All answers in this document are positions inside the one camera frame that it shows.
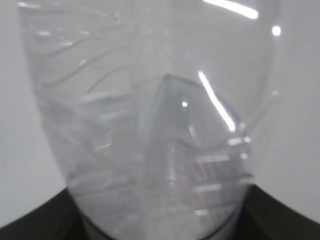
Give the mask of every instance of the transparent plastic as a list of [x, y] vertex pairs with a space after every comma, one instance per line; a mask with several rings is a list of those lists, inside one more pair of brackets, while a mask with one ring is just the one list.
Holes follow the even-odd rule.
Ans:
[[43, 126], [117, 240], [224, 240], [252, 182], [277, 1], [18, 2]]

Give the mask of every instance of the dark surface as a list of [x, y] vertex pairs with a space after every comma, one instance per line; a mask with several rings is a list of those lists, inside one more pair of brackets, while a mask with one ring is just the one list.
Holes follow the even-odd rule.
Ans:
[[[90, 223], [89, 226], [97, 240], [107, 240], [94, 225]], [[89, 239], [79, 211], [64, 190], [36, 210], [1, 228], [0, 240]], [[254, 186], [241, 211], [233, 240], [320, 240], [320, 225]]]

